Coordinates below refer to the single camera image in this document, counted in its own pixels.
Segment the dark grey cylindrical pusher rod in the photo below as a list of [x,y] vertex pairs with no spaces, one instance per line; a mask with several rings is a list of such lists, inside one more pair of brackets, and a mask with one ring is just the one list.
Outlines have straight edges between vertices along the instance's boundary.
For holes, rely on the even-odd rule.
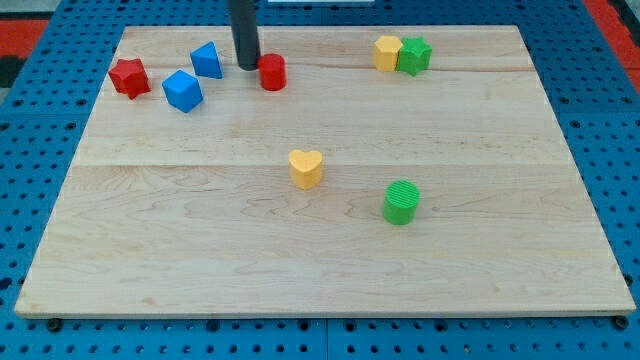
[[227,7],[238,66],[254,71],[261,56],[254,2],[228,0]]

